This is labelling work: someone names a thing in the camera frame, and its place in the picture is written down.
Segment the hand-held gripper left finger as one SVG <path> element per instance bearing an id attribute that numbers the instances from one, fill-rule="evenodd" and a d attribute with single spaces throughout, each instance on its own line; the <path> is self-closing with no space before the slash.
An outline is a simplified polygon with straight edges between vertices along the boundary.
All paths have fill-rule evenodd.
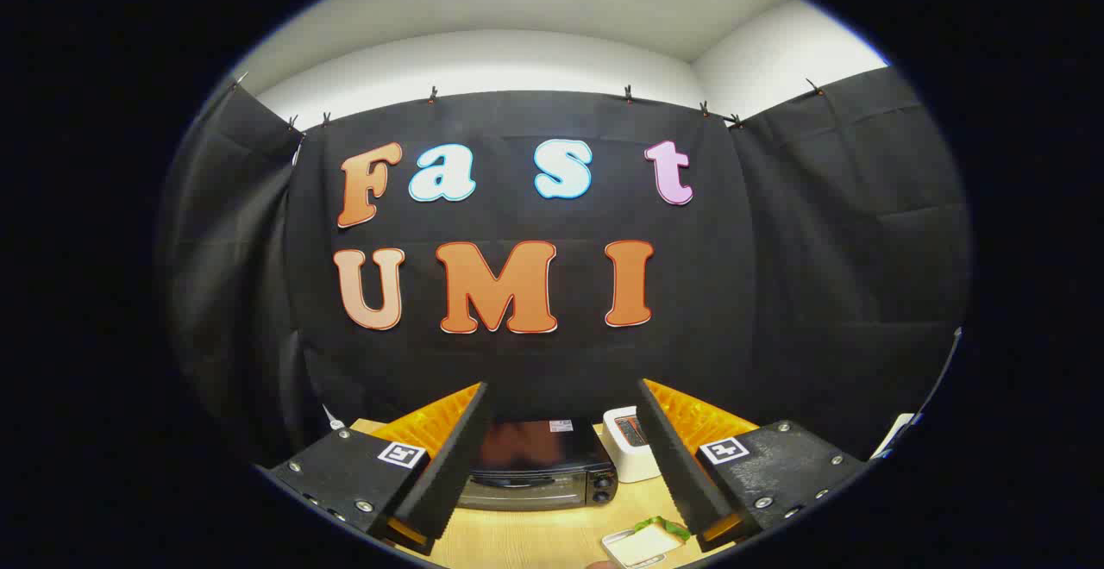
<path id="1" fill-rule="evenodd" d="M 477 382 L 375 430 L 339 428 L 269 471 L 277 487 L 379 541 L 431 554 L 492 423 Z"/>

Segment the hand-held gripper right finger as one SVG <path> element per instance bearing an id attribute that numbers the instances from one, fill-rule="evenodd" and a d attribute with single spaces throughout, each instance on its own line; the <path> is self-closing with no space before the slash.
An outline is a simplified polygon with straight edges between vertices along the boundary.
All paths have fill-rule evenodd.
<path id="1" fill-rule="evenodd" d="M 702 552 L 792 521 L 866 467 L 792 420 L 756 425 L 647 378 L 638 389 L 643 435 Z"/>

